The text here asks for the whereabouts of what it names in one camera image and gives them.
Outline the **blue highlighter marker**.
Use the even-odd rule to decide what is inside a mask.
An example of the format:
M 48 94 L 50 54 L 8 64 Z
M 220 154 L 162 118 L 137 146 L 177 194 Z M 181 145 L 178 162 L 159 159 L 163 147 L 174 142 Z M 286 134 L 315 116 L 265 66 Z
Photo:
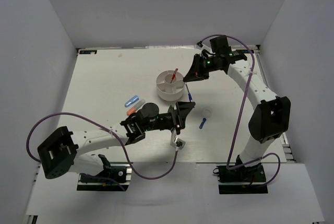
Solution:
M 131 97 L 125 104 L 124 107 L 128 108 L 129 106 L 133 105 L 135 102 L 139 100 L 139 97 L 137 95 Z

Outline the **red ballpoint pen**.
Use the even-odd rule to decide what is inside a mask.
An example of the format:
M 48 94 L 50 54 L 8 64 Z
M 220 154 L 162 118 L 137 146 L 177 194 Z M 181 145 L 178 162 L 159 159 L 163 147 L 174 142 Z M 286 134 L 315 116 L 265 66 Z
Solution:
M 177 71 L 178 71 L 178 68 L 176 68 L 176 69 L 174 70 L 174 72 L 173 72 L 173 74 L 172 74 L 172 77 L 171 77 L 170 84 L 172 84 L 172 83 L 173 83 L 173 80 L 174 80 L 174 79 L 175 79 L 175 77 L 176 77 Z

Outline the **white tape roll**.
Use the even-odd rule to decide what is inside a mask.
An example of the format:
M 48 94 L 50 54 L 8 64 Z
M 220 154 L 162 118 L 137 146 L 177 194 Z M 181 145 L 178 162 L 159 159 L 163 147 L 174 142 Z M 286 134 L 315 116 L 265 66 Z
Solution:
M 204 118 L 210 118 L 212 116 L 212 108 L 210 107 L 203 108 L 202 115 Z

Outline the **orange highlighter marker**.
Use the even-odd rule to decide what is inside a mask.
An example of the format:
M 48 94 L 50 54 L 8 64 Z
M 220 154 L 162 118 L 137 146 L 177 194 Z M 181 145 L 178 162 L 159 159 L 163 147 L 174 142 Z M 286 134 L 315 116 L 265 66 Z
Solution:
M 130 116 L 131 114 L 135 113 L 137 110 L 139 110 L 144 104 L 146 103 L 145 99 L 141 99 L 138 101 L 133 107 L 131 107 L 127 112 L 127 116 Z

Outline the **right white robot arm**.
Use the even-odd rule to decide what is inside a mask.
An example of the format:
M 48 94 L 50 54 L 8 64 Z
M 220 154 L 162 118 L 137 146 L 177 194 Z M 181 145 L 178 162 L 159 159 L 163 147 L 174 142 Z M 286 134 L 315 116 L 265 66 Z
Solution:
M 255 61 L 249 62 L 240 50 L 232 51 L 228 40 L 230 36 L 213 34 L 208 36 L 212 52 L 200 40 L 197 46 L 201 53 L 193 58 L 192 65 L 185 75 L 185 83 L 202 81 L 209 78 L 210 72 L 225 72 L 243 91 L 242 103 L 249 101 L 253 114 L 248 123 L 249 140 L 238 155 L 235 166 L 236 177 L 249 181 L 255 174 L 254 166 L 265 158 L 268 147 L 281 137 L 289 128 L 291 101 L 288 97 L 280 97 L 255 73 Z

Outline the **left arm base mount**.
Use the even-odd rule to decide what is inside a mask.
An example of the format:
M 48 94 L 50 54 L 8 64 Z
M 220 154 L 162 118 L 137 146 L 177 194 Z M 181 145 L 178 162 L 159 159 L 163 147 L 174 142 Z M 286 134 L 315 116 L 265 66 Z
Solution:
M 77 190 L 92 192 L 125 192 L 130 184 L 132 168 L 125 164 L 112 164 L 97 175 L 81 173 Z

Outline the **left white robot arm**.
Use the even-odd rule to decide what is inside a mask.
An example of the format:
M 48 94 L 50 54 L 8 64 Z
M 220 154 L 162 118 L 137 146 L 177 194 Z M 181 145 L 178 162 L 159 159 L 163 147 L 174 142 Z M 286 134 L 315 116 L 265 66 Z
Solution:
M 145 139 L 149 131 L 170 131 L 170 145 L 179 151 L 185 142 L 178 135 L 194 107 L 194 102 L 178 101 L 160 113 L 155 103 L 145 103 L 111 128 L 98 125 L 95 131 L 72 132 L 67 126 L 59 127 L 37 148 L 44 175 L 55 179 L 67 172 L 85 173 L 104 182 L 110 177 L 110 163 L 103 155 L 94 158 L 88 153 L 110 147 L 124 149 Z

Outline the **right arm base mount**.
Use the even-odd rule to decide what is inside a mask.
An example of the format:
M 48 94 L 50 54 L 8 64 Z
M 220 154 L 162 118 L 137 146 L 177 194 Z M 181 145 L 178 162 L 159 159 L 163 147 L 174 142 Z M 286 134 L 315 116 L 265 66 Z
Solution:
M 258 164 L 255 167 L 242 167 L 228 170 L 226 166 L 217 166 L 213 174 L 218 177 L 219 194 L 268 194 L 264 167 Z

